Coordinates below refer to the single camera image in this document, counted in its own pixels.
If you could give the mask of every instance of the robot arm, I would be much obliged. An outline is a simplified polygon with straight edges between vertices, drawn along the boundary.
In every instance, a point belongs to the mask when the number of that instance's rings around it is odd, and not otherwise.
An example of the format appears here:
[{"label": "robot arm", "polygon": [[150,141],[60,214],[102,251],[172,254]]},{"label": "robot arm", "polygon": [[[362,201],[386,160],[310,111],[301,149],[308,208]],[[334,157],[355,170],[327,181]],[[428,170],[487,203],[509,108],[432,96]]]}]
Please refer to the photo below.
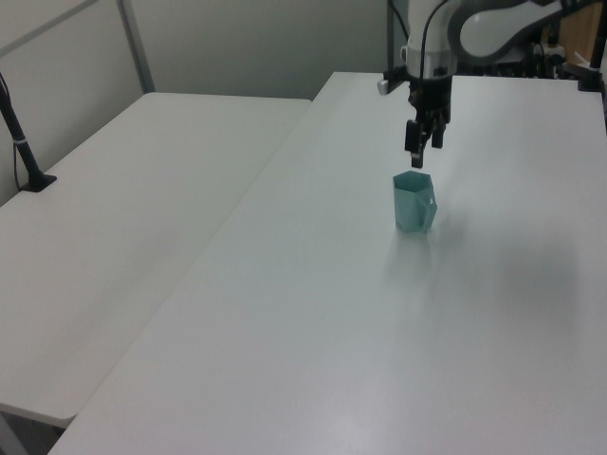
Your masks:
[{"label": "robot arm", "polygon": [[458,62],[490,64],[531,31],[597,0],[410,0],[406,79],[416,110],[405,150],[423,166],[428,140],[441,148],[451,119],[451,80]]}]

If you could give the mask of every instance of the white table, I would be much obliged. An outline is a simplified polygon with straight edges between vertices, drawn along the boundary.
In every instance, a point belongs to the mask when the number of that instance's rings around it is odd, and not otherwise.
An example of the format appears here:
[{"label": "white table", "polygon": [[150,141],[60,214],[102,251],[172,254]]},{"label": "white table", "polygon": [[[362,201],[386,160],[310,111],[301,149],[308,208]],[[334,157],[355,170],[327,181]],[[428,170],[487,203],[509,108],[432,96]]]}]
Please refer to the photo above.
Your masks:
[{"label": "white table", "polygon": [[309,101],[147,95],[0,209],[0,410],[67,426]]},{"label": "white table", "polygon": [[53,455],[604,451],[599,95],[457,78],[407,236],[377,79],[332,77]]}]

